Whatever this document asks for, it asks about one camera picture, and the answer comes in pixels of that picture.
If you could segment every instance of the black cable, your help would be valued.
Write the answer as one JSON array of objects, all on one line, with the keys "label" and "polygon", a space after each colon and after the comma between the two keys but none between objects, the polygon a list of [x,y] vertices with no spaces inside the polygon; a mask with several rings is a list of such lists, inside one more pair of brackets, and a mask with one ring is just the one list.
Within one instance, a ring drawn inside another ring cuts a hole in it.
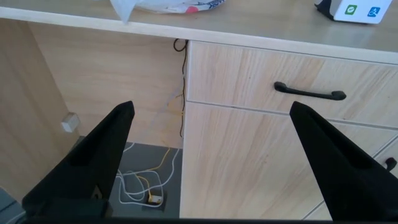
[{"label": "black cable", "polygon": [[15,203],[17,203],[17,201],[13,201],[10,204],[8,204],[7,206],[5,206],[4,208],[2,208],[0,210],[0,213],[4,212],[5,210],[7,210],[9,207],[13,206]]},{"label": "black cable", "polygon": [[177,49],[176,47],[176,43],[179,39],[175,39],[173,47],[174,50],[177,52],[182,52],[183,50],[185,50],[185,57],[184,57],[184,63],[182,64],[182,79],[183,79],[183,87],[182,87],[182,114],[181,114],[181,128],[180,128],[180,137],[182,138],[182,128],[184,125],[184,116],[183,116],[183,112],[185,111],[185,63],[187,62],[187,56],[188,56],[188,40],[185,40],[185,45],[181,48],[181,49]]}]

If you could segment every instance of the wooden drawer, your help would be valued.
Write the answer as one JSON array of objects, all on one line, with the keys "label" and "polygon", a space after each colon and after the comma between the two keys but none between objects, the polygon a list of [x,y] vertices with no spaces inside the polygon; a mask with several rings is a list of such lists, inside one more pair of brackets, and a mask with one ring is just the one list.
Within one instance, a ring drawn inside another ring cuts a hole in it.
[{"label": "wooden drawer", "polygon": [[[288,113],[292,103],[311,106],[330,119],[398,126],[398,67],[271,50],[192,42],[188,99]],[[290,88],[330,94],[343,101],[298,96]]]},{"label": "wooden drawer", "polygon": [[[386,160],[388,158],[398,159],[398,140],[392,143],[387,149],[383,150],[375,160],[377,160],[380,164],[386,166]],[[391,171],[391,174],[398,177],[398,167],[394,168]],[[323,202],[316,210],[314,210],[306,220],[331,220],[331,216],[329,213],[329,209],[326,204]]]},{"label": "wooden drawer", "polygon": [[[375,154],[396,131],[334,124]],[[323,197],[290,117],[187,103],[182,218],[302,219]]]}]

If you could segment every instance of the plastic bag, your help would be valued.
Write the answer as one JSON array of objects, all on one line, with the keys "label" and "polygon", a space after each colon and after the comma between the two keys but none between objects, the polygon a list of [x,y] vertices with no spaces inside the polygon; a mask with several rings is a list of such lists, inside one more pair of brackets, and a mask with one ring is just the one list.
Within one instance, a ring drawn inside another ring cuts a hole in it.
[{"label": "plastic bag", "polygon": [[124,23],[136,7],[155,13],[193,13],[213,9],[225,0],[111,0],[112,6]]}]

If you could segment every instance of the wire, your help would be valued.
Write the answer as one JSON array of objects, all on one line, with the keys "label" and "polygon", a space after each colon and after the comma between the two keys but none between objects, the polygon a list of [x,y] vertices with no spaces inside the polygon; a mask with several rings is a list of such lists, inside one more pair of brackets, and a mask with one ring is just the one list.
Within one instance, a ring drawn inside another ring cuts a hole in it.
[{"label": "wire", "polygon": [[[141,189],[144,190],[144,186],[142,184],[142,182],[139,180],[138,176],[135,174],[135,176],[137,177],[138,182],[141,184]],[[123,183],[123,186],[125,186],[126,184],[124,183],[124,174],[122,174],[122,172],[120,172],[120,170],[118,170],[118,174],[116,174],[116,177],[120,177],[121,178],[121,182]],[[124,193],[131,199],[134,200],[136,202],[140,202],[144,199],[145,197],[145,193],[142,193],[142,197],[140,199],[135,199],[132,196],[130,196],[130,194],[127,192],[126,188],[124,188]]]},{"label": "wire", "polygon": [[[185,51],[185,57],[184,57],[184,62],[182,63],[182,80],[183,80],[183,87],[182,87],[182,113],[185,110],[185,64],[187,62],[187,56],[188,56],[188,42],[189,40],[185,40],[185,45],[181,49],[177,49],[176,43],[179,39],[175,39],[173,48],[177,52],[182,52],[183,50]],[[184,125],[184,116],[183,114],[181,115],[181,128],[180,128],[180,137],[182,138],[182,128]]]},{"label": "wire", "polygon": [[[150,187],[150,186],[149,186],[149,181],[148,181],[146,178],[141,177],[141,176],[138,176],[138,175],[137,175],[136,177],[138,177],[139,179],[142,179],[142,180],[146,181],[146,182],[147,182],[147,185],[148,185],[148,188]],[[148,195],[149,195],[149,199],[152,199],[152,194],[150,194],[150,190],[148,190]]]},{"label": "wire", "polygon": [[[159,183],[162,183],[161,180],[160,180],[160,176],[159,176],[159,174],[156,171],[145,170],[145,171],[139,171],[139,172],[136,172],[136,173],[144,173],[144,172],[151,172],[151,173],[156,174],[156,176],[157,176],[157,178],[159,180]],[[122,186],[123,186],[124,192],[126,193],[126,186],[124,185],[123,181],[121,181],[120,184],[119,184],[119,202],[121,204],[125,204],[125,205],[129,205],[129,204],[142,205],[142,206],[151,207],[151,208],[158,208],[158,207],[162,206],[162,204],[163,204],[163,200],[158,205],[148,205],[148,204],[139,203],[139,202],[123,202],[121,200],[121,194],[120,194]],[[160,186],[160,191],[162,192],[162,198],[163,198],[164,197],[163,186]]]},{"label": "wire", "polygon": [[[173,174],[174,174],[174,161],[175,161],[175,158],[177,157],[177,154],[178,154],[179,151],[180,151],[180,149],[177,149],[177,152],[174,154],[174,157],[173,157],[173,160],[172,160],[172,172],[170,173],[169,178],[168,178],[163,184],[155,185],[155,186],[149,187],[148,189],[143,190],[143,191],[141,191],[141,192],[129,193],[129,195],[139,195],[139,194],[143,194],[143,193],[147,192],[148,190],[152,190],[152,189],[157,188],[157,187],[163,187],[164,185],[166,185],[166,184],[170,181],[170,179],[172,178],[172,176],[173,176]],[[144,171],[133,172],[133,171],[130,170],[130,171],[127,171],[126,173],[124,173],[124,174],[123,174],[123,177],[124,177],[124,176],[128,176],[128,175],[140,174],[140,173],[142,173],[142,172],[150,172],[150,171],[151,171],[151,170],[144,170]]]},{"label": "wire", "polygon": [[169,149],[167,150],[167,152],[164,154],[163,159],[162,159],[162,162],[160,162],[159,166],[154,167],[154,168],[151,168],[151,169],[147,169],[147,170],[145,170],[145,171],[150,171],[150,170],[159,169],[159,168],[163,165],[164,159],[166,158],[166,156],[167,156],[167,154],[170,152],[170,150],[171,150],[171,149],[170,149],[170,147],[169,147]]},{"label": "wire", "polygon": [[13,201],[13,202],[11,202],[10,204],[6,205],[4,208],[2,208],[2,209],[0,210],[0,213],[4,212],[4,211],[7,210],[9,207],[15,205],[15,203],[17,203],[16,200]]},{"label": "wire", "polygon": [[136,144],[135,142],[131,143],[131,146],[129,146],[128,148],[124,149],[123,152],[126,152],[126,151],[130,150],[135,144]]},{"label": "wire", "polygon": [[18,224],[18,223],[22,222],[23,219],[26,219],[26,215],[23,215],[20,218],[18,218],[17,221],[14,222],[14,224]]},{"label": "wire", "polygon": [[6,224],[10,224],[12,221],[14,221],[15,219],[19,218],[21,215],[25,215],[25,211],[21,212],[20,214],[14,216],[12,219],[8,220],[8,222],[6,222]]}]

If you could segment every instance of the black handle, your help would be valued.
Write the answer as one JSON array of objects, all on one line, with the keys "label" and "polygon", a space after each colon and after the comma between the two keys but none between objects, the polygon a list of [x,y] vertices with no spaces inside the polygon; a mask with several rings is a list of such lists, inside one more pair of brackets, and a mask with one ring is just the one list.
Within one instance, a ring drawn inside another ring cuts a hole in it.
[{"label": "black handle", "polygon": [[397,165],[397,161],[394,158],[388,158],[386,160],[386,164],[387,164],[387,170],[392,171],[393,168],[395,168],[395,166]]},{"label": "black handle", "polygon": [[343,100],[347,97],[347,95],[343,91],[333,91],[331,93],[331,95],[327,95],[327,94],[320,94],[320,93],[310,93],[310,92],[301,91],[301,90],[294,90],[294,89],[287,87],[286,84],[282,83],[282,82],[275,82],[274,88],[276,91],[279,91],[282,93],[290,93],[290,94],[296,94],[296,95],[302,95],[302,96],[312,96],[312,97],[328,99],[328,100]]}]

